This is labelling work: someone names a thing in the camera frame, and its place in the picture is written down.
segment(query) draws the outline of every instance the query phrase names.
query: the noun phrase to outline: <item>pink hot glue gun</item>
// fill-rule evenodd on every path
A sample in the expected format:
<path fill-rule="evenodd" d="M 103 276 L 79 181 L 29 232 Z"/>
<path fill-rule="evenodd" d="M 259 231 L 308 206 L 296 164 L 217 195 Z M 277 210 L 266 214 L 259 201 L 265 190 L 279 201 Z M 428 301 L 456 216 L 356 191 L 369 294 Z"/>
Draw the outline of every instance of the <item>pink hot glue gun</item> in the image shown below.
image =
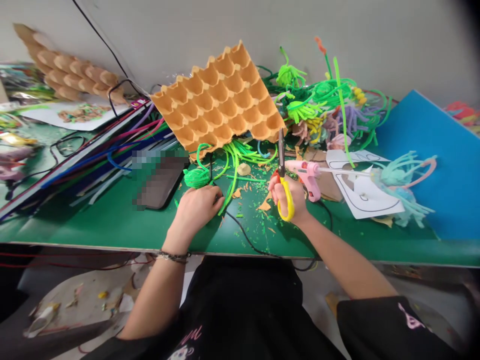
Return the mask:
<path fill-rule="evenodd" d="M 315 181 L 315 178 L 320 175 L 320 166 L 312 161 L 287 160 L 285 167 L 295 173 L 300 178 L 301 182 L 305 184 L 308 191 L 308 200 L 312 203 L 320 200 L 320 189 Z"/>
<path fill-rule="evenodd" d="M 320 200 L 321 197 L 319 186 L 315 181 L 315 178 L 318 177 L 321 173 L 346 175 L 354 174 L 355 176 L 366 177 L 371 176 L 369 172 L 321 167 L 313 161 L 287 160 L 285 161 L 285 168 L 287 168 L 292 173 L 297 174 L 301 182 L 305 184 L 306 190 L 308 191 L 308 200 L 310 200 L 312 203 L 317 202 L 318 200 Z"/>

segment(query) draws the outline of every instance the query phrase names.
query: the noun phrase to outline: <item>black shirt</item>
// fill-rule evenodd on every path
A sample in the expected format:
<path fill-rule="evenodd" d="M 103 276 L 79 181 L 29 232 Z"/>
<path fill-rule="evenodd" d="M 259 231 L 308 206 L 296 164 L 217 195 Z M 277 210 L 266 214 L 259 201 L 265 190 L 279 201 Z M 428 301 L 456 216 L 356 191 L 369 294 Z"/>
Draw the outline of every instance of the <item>black shirt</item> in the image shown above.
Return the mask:
<path fill-rule="evenodd" d="M 302 294 L 290 261 L 206 256 L 168 329 L 111 338 L 83 359 L 345 359 L 302 307 Z M 402 296 L 341 301 L 337 321 L 353 360 L 458 356 Z"/>

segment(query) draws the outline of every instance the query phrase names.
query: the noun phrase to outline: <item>purple pipe cleaner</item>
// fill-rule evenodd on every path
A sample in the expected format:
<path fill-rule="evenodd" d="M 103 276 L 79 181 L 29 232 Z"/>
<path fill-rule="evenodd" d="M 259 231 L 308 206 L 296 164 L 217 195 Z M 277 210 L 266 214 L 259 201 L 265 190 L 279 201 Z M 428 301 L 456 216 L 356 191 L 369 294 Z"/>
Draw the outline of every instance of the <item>purple pipe cleaner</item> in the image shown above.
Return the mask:
<path fill-rule="evenodd" d="M 368 123 L 370 119 L 367 118 L 367 116 L 375 116 L 377 115 L 375 111 L 380 110 L 379 107 L 377 106 L 369 106 L 365 107 L 364 111 L 359 110 L 355 106 L 345 106 L 345 117 L 346 117 L 346 133 L 348 136 L 350 136 L 352 139 L 354 138 L 353 133 L 357 131 L 368 131 L 369 128 L 366 126 L 361 126 L 358 125 L 358 120 Z M 343 124 L 344 124 L 344 116 L 341 111 L 338 112 L 338 128 L 341 129 Z"/>

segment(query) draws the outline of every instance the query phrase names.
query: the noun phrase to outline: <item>blue board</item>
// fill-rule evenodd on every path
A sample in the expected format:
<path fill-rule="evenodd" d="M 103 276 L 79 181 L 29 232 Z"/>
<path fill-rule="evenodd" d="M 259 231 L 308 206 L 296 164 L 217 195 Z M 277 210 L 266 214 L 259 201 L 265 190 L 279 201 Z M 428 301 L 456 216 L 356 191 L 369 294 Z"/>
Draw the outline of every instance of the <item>blue board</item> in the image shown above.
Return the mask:
<path fill-rule="evenodd" d="M 381 154 L 394 160 L 414 150 L 437 155 L 433 174 L 412 188 L 440 239 L 480 239 L 480 138 L 412 90 L 377 129 Z"/>

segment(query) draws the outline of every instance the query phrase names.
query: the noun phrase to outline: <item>cardboard egg tray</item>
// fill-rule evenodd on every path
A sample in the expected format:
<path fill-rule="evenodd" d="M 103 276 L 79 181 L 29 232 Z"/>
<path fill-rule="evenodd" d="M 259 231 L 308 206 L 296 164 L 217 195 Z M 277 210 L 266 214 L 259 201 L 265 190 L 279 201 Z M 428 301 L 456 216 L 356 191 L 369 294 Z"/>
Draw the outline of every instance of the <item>cardboard egg tray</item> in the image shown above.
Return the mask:
<path fill-rule="evenodd" d="M 191 77 L 177 76 L 176 83 L 162 86 L 151 99 L 187 151 L 202 143 L 212 146 L 200 152 L 201 159 L 233 135 L 250 131 L 254 139 L 274 143 L 280 129 L 287 131 L 241 40 L 219 57 L 210 56 L 205 68 L 194 66 Z"/>
<path fill-rule="evenodd" d="M 89 61 L 58 51 L 50 51 L 36 39 L 36 32 L 22 24 L 13 24 L 18 37 L 23 41 L 35 65 L 45 74 L 45 82 L 62 100 L 82 101 L 81 93 L 98 95 L 109 99 L 109 91 L 119 83 L 118 76 L 92 65 Z M 110 94 L 117 104 L 126 104 L 124 90 L 118 88 Z"/>

